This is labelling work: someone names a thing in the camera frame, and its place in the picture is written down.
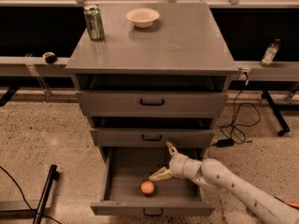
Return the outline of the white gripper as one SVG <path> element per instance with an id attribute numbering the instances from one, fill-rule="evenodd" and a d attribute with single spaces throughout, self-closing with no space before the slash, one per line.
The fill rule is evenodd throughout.
<path id="1" fill-rule="evenodd" d="M 169 169 L 166 167 L 161 168 L 156 173 L 149 177 L 152 182 L 170 179 L 172 176 L 183 179 L 195 179 L 202 163 L 198 160 L 191 159 L 185 155 L 178 154 L 177 149 L 171 142 L 165 142 L 170 156 L 173 157 L 169 162 Z"/>

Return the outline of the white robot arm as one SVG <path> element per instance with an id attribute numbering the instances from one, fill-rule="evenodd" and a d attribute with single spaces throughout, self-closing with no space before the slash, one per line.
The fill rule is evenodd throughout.
<path id="1" fill-rule="evenodd" d="M 189 179 L 197 186 L 230 191 L 251 213 L 265 224 L 299 224 L 299 210 L 276 199 L 231 172 L 215 159 L 194 160 L 177 151 L 166 141 L 171 156 L 169 167 L 163 167 L 149 177 L 156 182 L 172 177 Z"/>

